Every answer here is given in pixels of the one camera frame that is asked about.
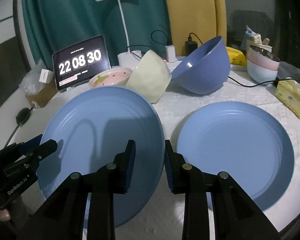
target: yellow package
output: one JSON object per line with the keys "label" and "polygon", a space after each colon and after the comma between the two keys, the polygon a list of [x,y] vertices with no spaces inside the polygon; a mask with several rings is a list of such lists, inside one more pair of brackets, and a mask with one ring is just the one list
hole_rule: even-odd
{"label": "yellow package", "polygon": [[274,94],[300,119],[300,84],[294,80],[279,81]]}
{"label": "yellow package", "polygon": [[246,66],[247,60],[244,54],[237,49],[226,47],[231,64]]}

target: black charger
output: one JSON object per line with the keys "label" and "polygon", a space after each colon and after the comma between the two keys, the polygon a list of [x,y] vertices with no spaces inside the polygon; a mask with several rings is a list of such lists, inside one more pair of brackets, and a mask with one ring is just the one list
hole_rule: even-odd
{"label": "black charger", "polygon": [[196,41],[193,41],[191,36],[189,35],[188,41],[186,43],[186,56],[190,55],[193,51],[195,51],[198,48],[198,43]]}

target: round table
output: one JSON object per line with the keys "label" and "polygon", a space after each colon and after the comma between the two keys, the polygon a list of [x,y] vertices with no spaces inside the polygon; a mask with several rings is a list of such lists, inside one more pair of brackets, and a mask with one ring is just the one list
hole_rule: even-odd
{"label": "round table", "polygon": [[[230,76],[246,85],[253,85],[246,72],[231,71]],[[13,138],[15,142],[27,141],[44,132],[46,125],[59,108],[74,96],[88,90],[87,84],[64,93],[57,93],[42,109],[34,109],[29,121]],[[193,111],[220,101],[242,101],[258,106],[274,116],[285,128],[293,145],[295,167],[291,183],[280,200],[265,211],[265,215],[278,231],[283,230],[300,214],[300,120],[275,96],[275,87],[242,87],[230,80],[210,95],[194,95],[176,84],[170,83],[161,99],[153,104],[163,125],[166,139],[176,149],[178,134]],[[30,209],[37,209],[43,202],[38,184],[22,196]],[[116,229],[117,239],[181,239],[184,215],[184,195],[173,195],[168,188],[165,171],[150,201],[128,223]],[[213,213],[209,211],[210,236],[215,235]]]}

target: metal bolt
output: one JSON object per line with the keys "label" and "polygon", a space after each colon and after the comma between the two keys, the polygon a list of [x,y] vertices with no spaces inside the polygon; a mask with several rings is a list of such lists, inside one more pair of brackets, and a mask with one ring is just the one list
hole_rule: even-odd
{"label": "metal bolt", "polygon": [[222,171],[219,173],[220,178],[222,179],[227,179],[229,177],[229,174],[226,173],[225,171]]}
{"label": "metal bolt", "polygon": [[187,171],[189,171],[189,170],[191,170],[191,169],[192,169],[192,166],[191,166],[191,164],[189,164],[189,163],[186,163],[186,164],[183,164],[183,165],[182,165],[182,168],[183,168],[184,170],[187,170]]}
{"label": "metal bolt", "polygon": [[77,179],[80,177],[80,174],[78,172],[73,172],[70,174],[71,179]]}
{"label": "metal bolt", "polygon": [[115,163],[109,163],[108,165],[107,165],[107,169],[108,170],[113,170],[113,169],[115,169],[117,167],[117,165],[115,165]]}

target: blue plate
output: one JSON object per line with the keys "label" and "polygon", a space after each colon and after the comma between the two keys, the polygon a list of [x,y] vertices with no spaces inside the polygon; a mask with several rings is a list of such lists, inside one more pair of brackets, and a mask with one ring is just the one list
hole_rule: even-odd
{"label": "blue plate", "polygon": [[261,108],[235,101],[194,113],[179,134],[177,152],[203,172],[227,171],[263,211],[283,195],[294,168],[282,125]]}
{"label": "blue plate", "polygon": [[124,152],[129,139],[135,140],[131,186],[126,195],[114,195],[115,226],[126,223],[146,205],[162,174],[164,134],[160,119],[148,101],[123,87],[95,88],[73,98],[52,118],[41,143],[49,139],[58,142],[58,149],[42,160],[37,170],[45,198],[70,173],[96,172]]}

